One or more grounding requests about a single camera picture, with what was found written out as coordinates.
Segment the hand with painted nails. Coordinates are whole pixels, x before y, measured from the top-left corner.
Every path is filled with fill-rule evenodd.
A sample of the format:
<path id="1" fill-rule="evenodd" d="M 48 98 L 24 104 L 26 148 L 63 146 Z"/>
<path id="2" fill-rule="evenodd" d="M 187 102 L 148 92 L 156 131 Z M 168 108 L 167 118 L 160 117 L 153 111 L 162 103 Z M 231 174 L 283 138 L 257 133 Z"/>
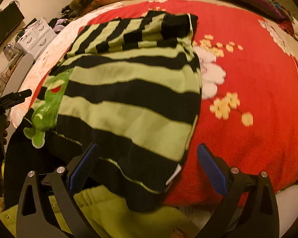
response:
<path id="1" fill-rule="evenodd" d="M 180 228 L 174 227 L 170 238 L 188 238 L 188 235 Z"/>

